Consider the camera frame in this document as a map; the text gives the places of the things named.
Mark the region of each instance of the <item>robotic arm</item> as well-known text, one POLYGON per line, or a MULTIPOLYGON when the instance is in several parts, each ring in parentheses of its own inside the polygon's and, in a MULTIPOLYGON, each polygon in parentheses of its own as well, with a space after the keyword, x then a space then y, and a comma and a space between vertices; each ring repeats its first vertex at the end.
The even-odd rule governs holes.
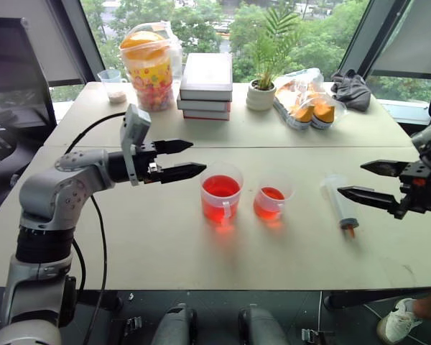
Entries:
POLYGON ((94 193, 131 181, 169 183, 192 178, 206 166, 187 163, 163 169, 155 158, 193 144, 179 139, 144 142, 148 113, 130 104, 121 127, 122 152, 71 152, 54 167, 31 176, 21 188, 22 215, 1 309, 0 344, 61 344, 58 327, 75 310, 70 248, 81 209, 94 193))
POLYGON ((387 210, 396 219, 404 218, 408 211, 431 211, 431 125, 413 136, 412 142, 420 154, 416 162, 375 160, 361 166, 377 175, 399 178, 400 191, 405 194, 399 203, 393 195, 364 187, 344 187, 338 191, 357 203, 387 210))

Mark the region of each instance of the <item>plastic beaker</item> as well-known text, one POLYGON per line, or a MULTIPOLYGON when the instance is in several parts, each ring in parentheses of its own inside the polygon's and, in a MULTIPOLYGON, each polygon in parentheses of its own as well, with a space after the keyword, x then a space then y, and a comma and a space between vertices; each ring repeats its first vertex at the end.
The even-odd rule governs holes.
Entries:
POLYGON ((254 212, 261 219, 278 219, 284 204, 293 194, 294 189, 286 175, 267 175, 260 181, 259 191, 254 199, 254 212))
POLYGON ((125 102, 126 93, 124 92, 124 86, 120 83, 126 83, 127 80, 121 77, 119 70, 102 70, 98 73, 98 77, 101 79, 111 103, 125 102))
POLYGON ((217 162, 200 176, 204 215, 216 222, 233 218, 238 208, 243 175, 231 164, 217 162))

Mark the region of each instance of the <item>stack of books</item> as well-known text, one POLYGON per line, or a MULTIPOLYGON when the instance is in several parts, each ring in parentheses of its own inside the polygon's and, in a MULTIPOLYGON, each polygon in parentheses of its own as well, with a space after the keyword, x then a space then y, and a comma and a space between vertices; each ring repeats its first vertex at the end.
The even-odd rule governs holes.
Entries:
POLYGON ((186 119, 229 120, 232 93, 231 54, 188 55, 177 97, 186 119))

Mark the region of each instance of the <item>white table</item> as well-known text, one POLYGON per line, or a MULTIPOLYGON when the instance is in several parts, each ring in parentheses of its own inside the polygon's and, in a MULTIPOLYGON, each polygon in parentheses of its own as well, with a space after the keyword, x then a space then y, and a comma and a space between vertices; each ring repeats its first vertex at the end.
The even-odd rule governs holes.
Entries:
POLYGON ((72 104, 73 101, 53 102, 52 107, 55 111, 55 118, 58 124, 61 122, 62 119, 64 119, 64 116, 66 115, 72 104))
MULTIPOLYGON (((409 137, 381 104, 372 97, 366 113, 348 111, 331 130, 309 128, 298 132, 287 127, 276 110, 255 112, 246 108, 247 83, 233 85, 230 121, 183 119, 176 105, 151 114, 153 139, 182 138, 195 147, 410 147, 409 137)), ((332 83, 326 83, 329 89, 332 83)), ((128 101, 111 105, 101 83, 88 83, 50 135, 45 145, 68 146, 94 121, 125 111, 128 103, 137 103, 129 83, 123 84, 128 101)), ((82 147, 118 147, 121 118, 96 127, 84 139, 82 147)))
MULTIPOLYGON (((64 147, 43 147, 0 208, 0 286, 16 249, 24 179, 51 165, 64 147)), ((198 149, 159 158, 177 162, 224 160, 244 174, 239 213, 231 229, 213 228, 201 213, 199 180, 167 185, 118 184, 97 194, 108 243, 108 289, 340 290, 431 286, 431 212, 403 221, 358 206, 360 227, 347 239, 320 191, 327 173, 351 184, 393 193, 397 179, 359 168, 379 158, 416 160, 412 147, 198 149), (296 196, 282 224, 269 228, 252 210, 262 173, 287 171, 296 196)), ((101 284, 101 235, 93 205, 83 209, 75 237, 87 264, 88 289, 101 284)), ((72 274, 79 277, 77 259, 72 274)))

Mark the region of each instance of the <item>white sneaker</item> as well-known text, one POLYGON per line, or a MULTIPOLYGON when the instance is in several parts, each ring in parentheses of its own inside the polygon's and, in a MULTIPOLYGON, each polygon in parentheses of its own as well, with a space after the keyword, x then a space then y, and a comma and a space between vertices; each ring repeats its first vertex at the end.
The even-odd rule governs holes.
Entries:
POLYGON ((400 300, 391 313, 382 318, 376 327, 379 338, 388 345, 399 343, 412 328, 421 324, 422 320, 415 317, 410 311, 406 311, 405 302, 412 300, 405 298, 400 300))

